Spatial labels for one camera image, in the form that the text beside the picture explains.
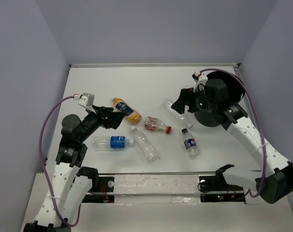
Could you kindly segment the orange juice bottle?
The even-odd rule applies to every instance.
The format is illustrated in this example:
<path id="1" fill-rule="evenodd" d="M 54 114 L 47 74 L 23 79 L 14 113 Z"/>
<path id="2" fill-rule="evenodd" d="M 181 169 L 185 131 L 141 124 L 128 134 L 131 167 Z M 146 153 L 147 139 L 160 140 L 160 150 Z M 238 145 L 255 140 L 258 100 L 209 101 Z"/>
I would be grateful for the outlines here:
<path id="1" fill-rule="evenodd" d="M 132 109 L 123 99 L 113 98 L 112 103 L 118 111 L 126 113 L 126 118 L 132 125 L 136 126 L 141 122 L 142 116 Z"/>

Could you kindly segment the crushed clear bottle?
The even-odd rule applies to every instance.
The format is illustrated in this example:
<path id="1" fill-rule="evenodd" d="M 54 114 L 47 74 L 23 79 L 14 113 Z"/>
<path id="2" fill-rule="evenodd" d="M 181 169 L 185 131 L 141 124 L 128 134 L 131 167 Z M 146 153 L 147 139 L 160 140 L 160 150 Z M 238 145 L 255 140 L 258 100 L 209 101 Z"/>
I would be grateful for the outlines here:
<path id="1" fill-rule="evenodd" d="M 175 111 L 174 109 L 172 109 L 171 108 L 172 104 L 173 104 L 172 99 L 170 99 L 170 98 L 164 99 L 163 103 L 162 103 L 163 109 L 180 126 L 190 129 L 193 125 L 189 121 L 188 117 L 185 114 L 180 114 L 177 111 Z"/>

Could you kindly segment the small pepsi bottle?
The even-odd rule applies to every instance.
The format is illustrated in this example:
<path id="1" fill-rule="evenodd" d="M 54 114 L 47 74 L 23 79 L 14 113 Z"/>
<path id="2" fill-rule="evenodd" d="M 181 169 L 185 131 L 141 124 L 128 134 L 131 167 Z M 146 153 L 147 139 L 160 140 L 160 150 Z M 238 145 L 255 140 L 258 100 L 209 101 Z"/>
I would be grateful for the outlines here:
<path id="1" fill-rule="evenodd" d="M 181 132 L 183 144 L 189 157 L 195 159 L 200 152 L 193 135 L 187 129 L 182 129 Z"/>

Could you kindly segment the clear unlabeled bottle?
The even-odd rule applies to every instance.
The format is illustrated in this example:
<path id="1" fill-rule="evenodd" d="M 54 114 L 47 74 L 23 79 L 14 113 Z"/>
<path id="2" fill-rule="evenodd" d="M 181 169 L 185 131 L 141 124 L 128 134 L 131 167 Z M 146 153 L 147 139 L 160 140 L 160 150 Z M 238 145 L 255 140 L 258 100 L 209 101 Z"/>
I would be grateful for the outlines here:
<path id="1" fill-rule="evenodd" d="M 135 126 L 131 126 L 130 132 L 137 148 L 139 149 L 139 152 L 142 154 L 143 159 L 146 162 L 152 163 L 160 160 L 158 152 L 155 150 L 151 142 L 141 130 Z"/>

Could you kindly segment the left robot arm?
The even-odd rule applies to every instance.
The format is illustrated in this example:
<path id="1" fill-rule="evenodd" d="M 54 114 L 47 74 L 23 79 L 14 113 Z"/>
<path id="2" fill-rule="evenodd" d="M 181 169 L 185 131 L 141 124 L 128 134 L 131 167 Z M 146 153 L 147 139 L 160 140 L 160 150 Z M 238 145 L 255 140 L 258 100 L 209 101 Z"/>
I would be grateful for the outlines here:
<path id="1" fill-rule="evenodd" d="M 27 223 L 24 231 L 71 231 L 79 222 L 85 195 L 98 187 L 98 170 L 82 166 L 87 152 L 84 142 L 99 127 L 117 129 L 125 113 L 96 106 L 87 112 L 83 120 L 75 114 L 63 118 L 54 173 L 47 178 L 49 190 L 34 221 Z"/>

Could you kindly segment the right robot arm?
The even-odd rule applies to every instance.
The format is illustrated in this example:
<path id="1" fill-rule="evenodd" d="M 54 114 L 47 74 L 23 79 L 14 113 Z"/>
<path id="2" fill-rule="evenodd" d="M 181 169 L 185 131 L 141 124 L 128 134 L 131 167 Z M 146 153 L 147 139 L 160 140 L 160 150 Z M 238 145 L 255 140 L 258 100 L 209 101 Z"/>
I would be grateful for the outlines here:
<path id="1" fill-rule="evenodd" d="M 211 79 L 196 87 L 183 88 L 172 109 L 183 114 L 205 111 L 233 135 L 261 168 L 261 172 L 238 169 L 227 164 L 215 172 L 218 189 L 236 185 L 255 191 L 267 203 L 273 204 L 293 191 L 293 162 L 289 161 L 267 142 L 252 124 L 247 112 L 229 96 L 223 80 Z"/>

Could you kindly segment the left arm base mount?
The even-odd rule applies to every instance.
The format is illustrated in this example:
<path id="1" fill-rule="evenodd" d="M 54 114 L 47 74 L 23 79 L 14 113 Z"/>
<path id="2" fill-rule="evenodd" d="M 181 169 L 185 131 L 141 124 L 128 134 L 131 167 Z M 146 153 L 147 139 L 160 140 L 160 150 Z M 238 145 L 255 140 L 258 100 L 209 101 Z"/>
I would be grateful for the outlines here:
<path id="1" fill-rule="evenodd" d="M 114 203 L 114 176 L 99 176 L 98 184 L 85 195 L 82 203 Z"/>

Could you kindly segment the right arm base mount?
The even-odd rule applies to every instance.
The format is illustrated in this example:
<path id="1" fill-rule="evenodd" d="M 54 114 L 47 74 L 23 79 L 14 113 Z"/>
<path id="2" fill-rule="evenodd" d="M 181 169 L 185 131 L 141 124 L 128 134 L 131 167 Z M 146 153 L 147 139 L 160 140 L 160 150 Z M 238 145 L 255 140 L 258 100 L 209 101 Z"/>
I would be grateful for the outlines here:
<path id="1" fill-rule="evenodd" d="M 199 176 L 197 189 L 200 192 L 201 203 L 246 202 L 246 191 L 242 187 L 225 184 L 216 176 Z"/>

